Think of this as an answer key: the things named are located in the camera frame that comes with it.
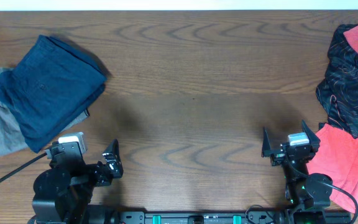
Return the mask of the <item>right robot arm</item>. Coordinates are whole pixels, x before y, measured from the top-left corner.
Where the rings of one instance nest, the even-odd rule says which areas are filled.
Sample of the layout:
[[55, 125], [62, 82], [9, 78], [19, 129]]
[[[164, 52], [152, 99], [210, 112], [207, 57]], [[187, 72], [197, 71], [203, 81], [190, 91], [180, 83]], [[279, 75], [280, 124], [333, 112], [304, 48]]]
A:
[[262, 157], [272, 166], [280, 166], [285, 176], [285, 198], [288, 208], [271, 216], [273, 223], [326, 223], [324, 209], [330, 206], [332, 180], [324, 174], [310, 174], [307, 163], [318, 152], [320, 139], [301, 122], [302, 132], [288, 135], [288, 141], [274, 149], [264, 128]]

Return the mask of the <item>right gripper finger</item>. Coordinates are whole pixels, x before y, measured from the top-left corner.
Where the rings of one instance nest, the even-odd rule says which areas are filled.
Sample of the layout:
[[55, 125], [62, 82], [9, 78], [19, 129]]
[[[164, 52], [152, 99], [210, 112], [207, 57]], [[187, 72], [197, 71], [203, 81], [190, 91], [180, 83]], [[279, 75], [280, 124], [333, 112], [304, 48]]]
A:
[[317, 135], [315, 135], [315, 133], [312, 132], [312, 130], [307, 126], [307, 124], [304, 120], [301, 121], [301, 128], [302, 128], [303, 132], [306, 134], [306, 136], [308, 137], [308, 139], [310, 140], [310, 145], [311, 145], [313, 152], [318, 152], [320, 142], [321, 142], [319, 137], [317, 137]]
[[270, 157], [274, 155], [275, 151], [271, 148], [269, 136], [265, 127], [263, 127], [263, 142], [262, 142], [262, 157]]

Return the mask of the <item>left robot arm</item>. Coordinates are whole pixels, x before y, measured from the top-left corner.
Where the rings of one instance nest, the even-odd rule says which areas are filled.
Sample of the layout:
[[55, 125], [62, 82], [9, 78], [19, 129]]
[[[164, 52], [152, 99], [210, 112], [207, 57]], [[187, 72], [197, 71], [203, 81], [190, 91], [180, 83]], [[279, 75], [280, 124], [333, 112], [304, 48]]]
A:
[[119, 213], [90, 204], [96, 187], [107, 187], [123, 176], [119, 142], [103, 152], [106, 163], [86, 164], [77, 142], [53, 142], [46, 150], [50, 169], [33, 184], [35, 223], [119, 223]]

